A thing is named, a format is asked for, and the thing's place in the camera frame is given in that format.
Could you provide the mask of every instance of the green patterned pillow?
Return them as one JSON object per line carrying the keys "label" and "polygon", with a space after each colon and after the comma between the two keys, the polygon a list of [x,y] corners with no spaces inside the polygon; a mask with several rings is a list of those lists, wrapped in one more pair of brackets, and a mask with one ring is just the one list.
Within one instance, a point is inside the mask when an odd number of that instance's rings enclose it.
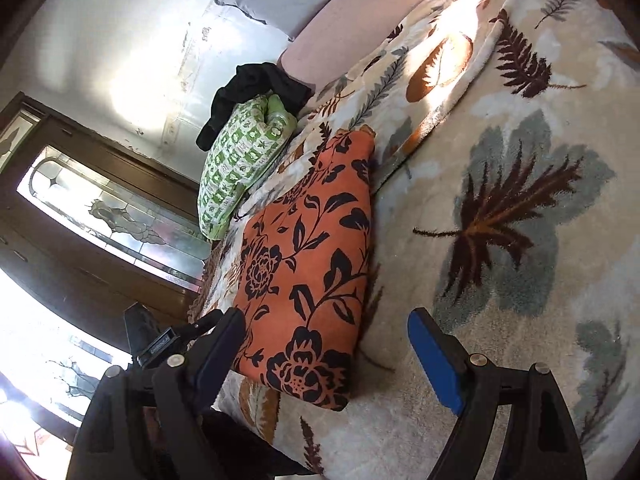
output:
{"label": "green patterned pillow", "polygon": [[245,190],[258,180],[296,127],[280,98],[258,96],[236,105],[207,155],[200,179],[200,229],[220,240]]}

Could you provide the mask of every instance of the wall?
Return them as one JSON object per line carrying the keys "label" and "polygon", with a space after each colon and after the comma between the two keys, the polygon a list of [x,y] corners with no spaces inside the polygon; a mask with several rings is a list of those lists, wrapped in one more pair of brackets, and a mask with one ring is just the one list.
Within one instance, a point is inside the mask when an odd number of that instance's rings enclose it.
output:
{"label": "wall", "polygon": [[199,179],[206,154],[194,140],[216,89],[236,64],[286,47],[279,31],[211,1],[47,0],[0,71],[0,108],[23,91]]}

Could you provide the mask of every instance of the black jacket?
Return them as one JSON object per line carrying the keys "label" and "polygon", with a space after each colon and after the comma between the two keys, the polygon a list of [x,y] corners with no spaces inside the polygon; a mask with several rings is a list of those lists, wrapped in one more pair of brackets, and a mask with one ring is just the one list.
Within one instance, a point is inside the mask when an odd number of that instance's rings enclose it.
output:
{"label": "black jacket", "polygon": [[234,105],[245,103],[269,90],[277,94],[287,112],[297,115],[313,95],[311,88],[290,78],[273,63],[251,63],[236,69],[236,75],[216,92],[211,105],[211,118],[200,131],[196,144],[208,152],[231,117]]}

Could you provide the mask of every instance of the stained glass window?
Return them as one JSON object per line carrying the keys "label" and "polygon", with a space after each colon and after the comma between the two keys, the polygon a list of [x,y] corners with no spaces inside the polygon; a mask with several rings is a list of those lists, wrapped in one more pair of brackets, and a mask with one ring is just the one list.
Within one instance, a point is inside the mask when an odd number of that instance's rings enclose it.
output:
{"label": "stained glass window", "polygon": [[18,192],[91,243],[172,283],[199,290],[210,242],[193,222],[47,146]]}
{"label": "stained glass window", "polygon": [[14,120],[0,134],[0,171],[38,121],[39,118],[31,115],[28,111],[20,110]]}

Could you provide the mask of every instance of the black clothing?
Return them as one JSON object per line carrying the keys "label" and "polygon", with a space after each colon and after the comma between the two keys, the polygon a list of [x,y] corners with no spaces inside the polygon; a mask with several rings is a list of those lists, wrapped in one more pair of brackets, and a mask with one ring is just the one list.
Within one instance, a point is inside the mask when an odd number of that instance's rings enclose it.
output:
{"label": "black clothing", "polygon": [[287,112],[295,116],[313,95],[311,88],[290,78],[273,63],[241,65],[231,81],[216,92],[211,105],[211,118],[196,139],[198,147],[208,152],[231,117],[234,106],[268,91],[277,94]]}
{"label": "black clothing", "polygon": [[269,480],[274,476],[314,474],[235,423],[226,413],[216,410],[205,413],[202,431],[229,480]]}

